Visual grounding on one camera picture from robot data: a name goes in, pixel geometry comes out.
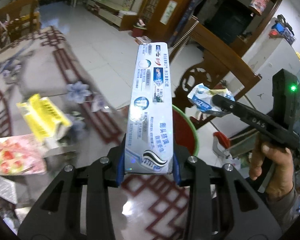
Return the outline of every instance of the human hand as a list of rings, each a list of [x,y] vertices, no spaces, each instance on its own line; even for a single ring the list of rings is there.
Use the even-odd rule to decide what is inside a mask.
[[[266,188],[271,201],[278,201],[287,195],[293,188],[293,160],[288,148],[275,147],[268,142],[261,142],[258,137],[254,150],[249,175],[256,180],[262,173],[261,165],[265,156],[276,163],[274,174]]]

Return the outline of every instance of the silver bolt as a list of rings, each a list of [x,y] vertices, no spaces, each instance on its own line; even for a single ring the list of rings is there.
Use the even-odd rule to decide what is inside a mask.
[[[70,165],[70,164],[68,164],[68,165],[66,165],[65,167],[64,167],[64,170],[65,171],[72,171],[73,170],[73,166],[72,165]]]
[[[198,158],[196,156],[189,156],[188,162],[190,163],[196,163],[198,161]]]
[[[227,164],[225,164],[224,166],[223,166],[223,168],[226,170],[226,171],[233,171],[233,166],[231,165],[231,164],[229,164],[229,163],[227,163]]]
[[[106,164],[106,163],[109,162],[109,158],[108,158],[108,157],[102,157],[102,158],[100,159],[100,162],[101,162],[102,164]]]

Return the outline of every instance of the picture frame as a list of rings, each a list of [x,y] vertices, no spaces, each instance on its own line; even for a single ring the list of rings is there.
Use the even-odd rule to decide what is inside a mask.
[[[124,7],[124,11],[130,11],[133,4],[134,4],[135,0],[124,0],[123,1],[123,7]]]

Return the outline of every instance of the white tile floor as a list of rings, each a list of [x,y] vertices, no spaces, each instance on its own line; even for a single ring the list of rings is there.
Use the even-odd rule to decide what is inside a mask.
[[[66,35],[82,66],[113,107],[130,102],[138,51],[138,44],[129,35],[130,31],[119,32],[84,7],[72,8],[62,2],[41,6],[40,14],[42,28],[54,25]],[[170,66],[173,90],[184,71],[201,60],[202,52],[196,46],[188,45],[183,49]],[[220,166],[212,152],[212,134],[215,131],[210,123],[198,130],[198,156],[209,165]]]

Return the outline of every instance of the blue and white wrapper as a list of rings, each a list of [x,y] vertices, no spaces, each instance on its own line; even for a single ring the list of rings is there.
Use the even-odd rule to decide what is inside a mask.
[[[226,114],[229,114],[229,112],[224,112],[220,107],[213,104],[212,97],[214,95],[221,95],[234,101],[234,97],[228,89],[211,90],[202,83],[196,85],[191,90],[191,92],[188,94],[188,98],[190,102],[194,104],[202,113],[211,114],[217,117],[223,117]]]
[[[173,124],[166,43],[140,45],[129,109],[126,173],[172,172]]]

